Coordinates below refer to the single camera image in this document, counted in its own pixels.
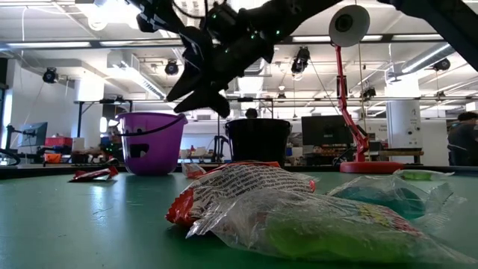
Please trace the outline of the red box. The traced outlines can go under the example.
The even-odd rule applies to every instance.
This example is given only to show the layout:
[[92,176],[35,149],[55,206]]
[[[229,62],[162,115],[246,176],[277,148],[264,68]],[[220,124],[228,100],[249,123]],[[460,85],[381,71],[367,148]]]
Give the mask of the red box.
[[47,137],[45,146],[72,146],[73,139],[71,137]]

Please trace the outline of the orange white printed candy pack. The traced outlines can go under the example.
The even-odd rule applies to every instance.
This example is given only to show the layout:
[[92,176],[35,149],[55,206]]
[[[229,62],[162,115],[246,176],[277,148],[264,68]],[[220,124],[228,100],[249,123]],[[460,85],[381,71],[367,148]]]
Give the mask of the orange white printed candy pack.
[[276,161],[224,164],[189,184],[174,199],[165,218],[170,223],[190,227],[213,204],[264,188],[313,193],[315,178],[289,172]]

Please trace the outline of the red white candy pack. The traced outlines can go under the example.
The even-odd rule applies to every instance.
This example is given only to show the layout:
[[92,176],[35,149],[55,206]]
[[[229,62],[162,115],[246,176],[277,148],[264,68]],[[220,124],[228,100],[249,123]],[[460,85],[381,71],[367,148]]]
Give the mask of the red white candy pack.
[[181,163],[181,171],[188,179],[197,179],[207,173],[197,163]]

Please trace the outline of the grey computer monitor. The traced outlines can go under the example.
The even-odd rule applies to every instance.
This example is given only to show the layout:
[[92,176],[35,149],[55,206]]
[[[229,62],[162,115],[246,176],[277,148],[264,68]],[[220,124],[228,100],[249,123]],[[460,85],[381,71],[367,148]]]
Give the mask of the grey computer monitor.
[[21,128],[18,146],[44,146],[48,123],[29,123]]

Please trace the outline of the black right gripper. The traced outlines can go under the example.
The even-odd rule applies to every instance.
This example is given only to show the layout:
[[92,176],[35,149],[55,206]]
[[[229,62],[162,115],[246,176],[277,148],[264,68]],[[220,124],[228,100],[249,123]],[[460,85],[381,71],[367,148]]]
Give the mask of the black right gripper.
[[213,48],[211,37],[193,26],[180,30],[185,47],[184,70],[168,93],[167,101],[192,92],[173,109],[176,113],[210,108],[227,118],[230,106],[224,96],[215,90],[198,90],[204,84],[206,67],[211,87],[226,88],[259,58],[270,62],[277,43],[277,6],[262,5],[236,11],[229,5],[215,5],[209,10],[207,20],[208,33],[219,43]]

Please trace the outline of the black bucket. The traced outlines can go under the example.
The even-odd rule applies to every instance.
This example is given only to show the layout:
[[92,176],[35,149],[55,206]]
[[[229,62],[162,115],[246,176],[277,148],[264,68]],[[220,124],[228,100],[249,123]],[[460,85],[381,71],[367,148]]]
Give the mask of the black bucket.
[[279,119],[241,119],[225,124],[232,160],[276,161],[284,167],[291,124]]

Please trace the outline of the wooden desk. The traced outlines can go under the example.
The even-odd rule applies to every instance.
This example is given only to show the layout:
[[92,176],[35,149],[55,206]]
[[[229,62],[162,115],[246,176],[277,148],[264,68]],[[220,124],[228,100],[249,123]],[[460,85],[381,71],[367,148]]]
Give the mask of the wooden desk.
[[423,151],[417,149],[387,149],[379,151],[380,156],[422,156]]

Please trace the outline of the green table mat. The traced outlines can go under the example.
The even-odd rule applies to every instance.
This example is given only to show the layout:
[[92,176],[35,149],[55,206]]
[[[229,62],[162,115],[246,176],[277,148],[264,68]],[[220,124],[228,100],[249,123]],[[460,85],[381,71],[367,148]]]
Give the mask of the green table mat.
[[74,183],[70,176],[0,181],[0,269],[382,269],[296,262],[188,238],[165,214],[181,173]]

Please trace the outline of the clear teal candy bag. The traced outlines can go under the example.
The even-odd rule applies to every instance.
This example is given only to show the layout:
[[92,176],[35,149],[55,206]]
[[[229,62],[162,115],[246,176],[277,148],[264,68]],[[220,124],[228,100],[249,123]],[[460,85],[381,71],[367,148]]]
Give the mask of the clear teal candy bag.
[[332,189],[328,195],[382,205],[407,220],[443,217],[465,201],[446,182],[426,191],[398,176],[360,176]]

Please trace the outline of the black computer monitor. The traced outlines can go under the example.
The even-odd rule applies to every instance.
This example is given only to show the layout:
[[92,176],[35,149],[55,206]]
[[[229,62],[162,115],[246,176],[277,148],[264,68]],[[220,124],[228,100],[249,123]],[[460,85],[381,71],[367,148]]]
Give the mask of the black computer monitor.
[[302,117],[301,125],[303,145],[322,146],[353,143],[353,136],[342,116]]

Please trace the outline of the black overhead light bar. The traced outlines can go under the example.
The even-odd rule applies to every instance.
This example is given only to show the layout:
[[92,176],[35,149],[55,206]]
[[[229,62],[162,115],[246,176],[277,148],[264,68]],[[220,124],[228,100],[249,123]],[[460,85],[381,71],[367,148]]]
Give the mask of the black overhead light bar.
[[[332,42],[326,35],[294,35],[279,41],[278,46],[325,45]],[[441,43],[443,37],[436,33],[423,34],[368,34],[360,41],[375,43]],[[142,49],[182,47],[180,38],[131,40],[67,40],[67,41],[1,41],[0,51],[13,50],[71,50],[71,49]]]

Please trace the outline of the white round column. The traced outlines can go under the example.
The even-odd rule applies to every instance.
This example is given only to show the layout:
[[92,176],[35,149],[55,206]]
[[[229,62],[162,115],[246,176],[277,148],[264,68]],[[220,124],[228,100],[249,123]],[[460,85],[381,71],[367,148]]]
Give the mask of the white round column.
[[386,82],[388,145],[390,148],[423,147],[420,89],[416,74],[404,75]]

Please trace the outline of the black aluminium table frame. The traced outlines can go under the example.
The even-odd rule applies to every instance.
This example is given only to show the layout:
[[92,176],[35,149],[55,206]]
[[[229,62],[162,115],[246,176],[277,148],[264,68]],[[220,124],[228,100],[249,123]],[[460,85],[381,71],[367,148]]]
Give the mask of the black aluminium table frame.
[[[94,171],[104,169],[105,166],[74,166],[74,165],[50,165],[41,164],[19,165],[19,166],[0,166],[0,180],[20,179],[40,176],[73,175],[78,170]],[[423,165],[405,165],[407,170],[433,170],[440,173],[454,173],[455,176],[475,176],[478,177],[478,167],[443,167],[443,166],[423,166]],[[325,173],[338,172],[338,167],[332,166],[289,166],[285,167],[287,171],[297,173]]]

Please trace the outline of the red desk lamp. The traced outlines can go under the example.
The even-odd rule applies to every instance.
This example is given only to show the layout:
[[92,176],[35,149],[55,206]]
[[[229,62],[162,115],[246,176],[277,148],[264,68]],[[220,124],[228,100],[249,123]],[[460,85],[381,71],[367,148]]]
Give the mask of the red desk lamp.
[[340,171],[342,173],[386,174],[393,173],[402,167],[402,164],[393,161],[366,160],[365,153],[369,150],[368,135],[354,123],[352,116],[347,110],[347,88],[345,85],[341,49],[359,44],[367,34],[369,26],[369,13],[364,7],[357,4],[341,8],[335,13],[329,23],[329,37],[335,48],[338,70],[338,107],[356,143],[355,160],[341,163]]

